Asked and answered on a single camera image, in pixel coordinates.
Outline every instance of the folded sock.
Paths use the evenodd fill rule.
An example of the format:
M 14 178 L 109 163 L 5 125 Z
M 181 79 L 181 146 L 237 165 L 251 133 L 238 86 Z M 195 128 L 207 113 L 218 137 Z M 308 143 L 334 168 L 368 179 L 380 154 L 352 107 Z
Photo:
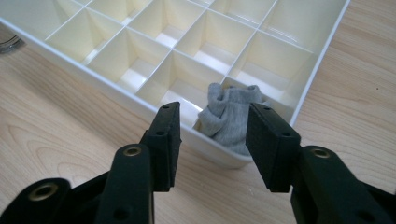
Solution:
M 258 86 L 223 90 L 219 83 L 208 88 L 208 106 L 198 114 L 201 133 L 213 138 L 233 152 L 250 155 L 246 147 L 250 103 L 261 103 Z

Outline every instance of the gray sock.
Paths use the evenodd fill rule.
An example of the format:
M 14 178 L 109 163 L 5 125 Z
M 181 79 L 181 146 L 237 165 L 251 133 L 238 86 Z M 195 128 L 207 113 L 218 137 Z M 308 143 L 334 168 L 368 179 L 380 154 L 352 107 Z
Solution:
M 219 83 L 212 83 L 207 98 L 207 108 L 198 114 L 201 133 L 233 152 L 250 155 L 245 145 L 248 109 L 250 103 L 262 102 L 259 87 L 231 87 L 223 90 Z

